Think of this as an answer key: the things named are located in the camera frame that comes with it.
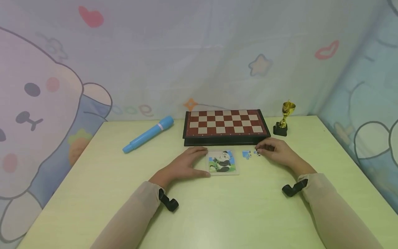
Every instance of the chessboard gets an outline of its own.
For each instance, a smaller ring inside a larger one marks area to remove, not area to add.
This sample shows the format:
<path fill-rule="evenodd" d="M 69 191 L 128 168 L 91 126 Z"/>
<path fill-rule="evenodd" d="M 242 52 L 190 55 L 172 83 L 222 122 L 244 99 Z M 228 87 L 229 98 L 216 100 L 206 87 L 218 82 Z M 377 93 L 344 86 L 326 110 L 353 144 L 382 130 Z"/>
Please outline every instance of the chessboard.
<path fill-rule="evenodd" d="M 184 146 L 256 145 L 270 137 L 260 110 L 186 112 Z"/>

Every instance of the light green table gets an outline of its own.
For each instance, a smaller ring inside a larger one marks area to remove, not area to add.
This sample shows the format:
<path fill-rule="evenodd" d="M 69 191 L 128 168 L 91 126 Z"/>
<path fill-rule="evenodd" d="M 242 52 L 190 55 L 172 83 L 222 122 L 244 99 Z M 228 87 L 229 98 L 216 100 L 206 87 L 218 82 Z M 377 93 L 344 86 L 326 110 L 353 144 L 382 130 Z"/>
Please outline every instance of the light green table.
<path fill-rule="evenodd" d="M 280 118 L 266 118 L 269 128 Z M 124 155 L 122 148 L 157 121 L 107 122 L 37 218 L 19 249 L 89 248 L 131 193 L 185 150 L 183 120 Z M 398 216 L 315 116 L 289 117 L 288 144 L 331 180 L 385 248 L 397 248 Z M 178 182 L 168 196 L 179 209 L 161 206 L 141 249 L 323 248 L 309 207 L 281 188 L 294 178 L 263 157 L 235 152 L 238 176 Z M 205 168 L 204 159 L 197 164 Z"/>

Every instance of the hand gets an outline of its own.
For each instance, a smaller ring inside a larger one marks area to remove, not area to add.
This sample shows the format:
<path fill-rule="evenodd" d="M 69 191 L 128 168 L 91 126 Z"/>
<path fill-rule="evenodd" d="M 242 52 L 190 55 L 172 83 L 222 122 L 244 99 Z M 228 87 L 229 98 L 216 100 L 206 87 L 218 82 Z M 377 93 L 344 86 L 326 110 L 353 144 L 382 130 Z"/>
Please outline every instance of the hand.
<path fill-rule="evenodd" d="M 316 173 L 311 165 L 299 157 L 283 140 L 269 137 L 259 142 L 255 149 L 266 158 L 288 166 L 297 176 Z"/>
<path fill-rule="evenodd" d="M 155 183 L 165 189 L 176 179 L 210 177 L 209 172 L 194 169 L 192 165 L 197 159 L 206 155 L 207 152 L 207 148 L 204 147 L 188 148 L 169 165 L 152 176 L 149 182 Z"/>

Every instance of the black clip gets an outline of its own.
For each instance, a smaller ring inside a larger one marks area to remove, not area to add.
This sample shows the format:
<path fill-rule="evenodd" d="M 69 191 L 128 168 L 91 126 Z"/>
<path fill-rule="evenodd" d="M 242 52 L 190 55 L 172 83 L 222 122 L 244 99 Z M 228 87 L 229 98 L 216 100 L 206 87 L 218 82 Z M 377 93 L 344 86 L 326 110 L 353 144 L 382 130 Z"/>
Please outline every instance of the black clip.
<path fill-rule="evenodd" d="M 282 188 L 282 191 L 289 197 L 294 196 L 298 192 L 300 192 L 303 188 L 307 186 L 308 179 L 304 179 L 293 185 L 293 188 L 290 185 L 285 185 Z"/>
<path fill-rule="evenodd" d="M 164 194 L 163 189 L 159 189 L 159 200 L 170 212 L 174 212 L 178 208 L 178 202 L 175 199 L 169 200 L 169 198 Z"/>

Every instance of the gold trophy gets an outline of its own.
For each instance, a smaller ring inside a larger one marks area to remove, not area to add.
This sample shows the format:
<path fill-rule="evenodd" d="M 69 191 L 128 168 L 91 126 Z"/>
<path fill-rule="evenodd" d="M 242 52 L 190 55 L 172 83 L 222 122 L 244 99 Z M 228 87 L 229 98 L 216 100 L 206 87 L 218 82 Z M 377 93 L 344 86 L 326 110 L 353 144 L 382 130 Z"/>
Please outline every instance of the gold trophy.
<path fill-rule="evenodd" d="M 283 113 L 283 119 L 280 122 L 276 122 L 274 125 L 274 134 L 279 135 L 279 136 L 287 136 L 287 123 L 286 123 L 286 118 L 290 114 L 293 113 L 295 110 L 296 105 L 290 102 L 288 100 L 287 102 L 283 103 L 282 106 L 282 113 Z"/>

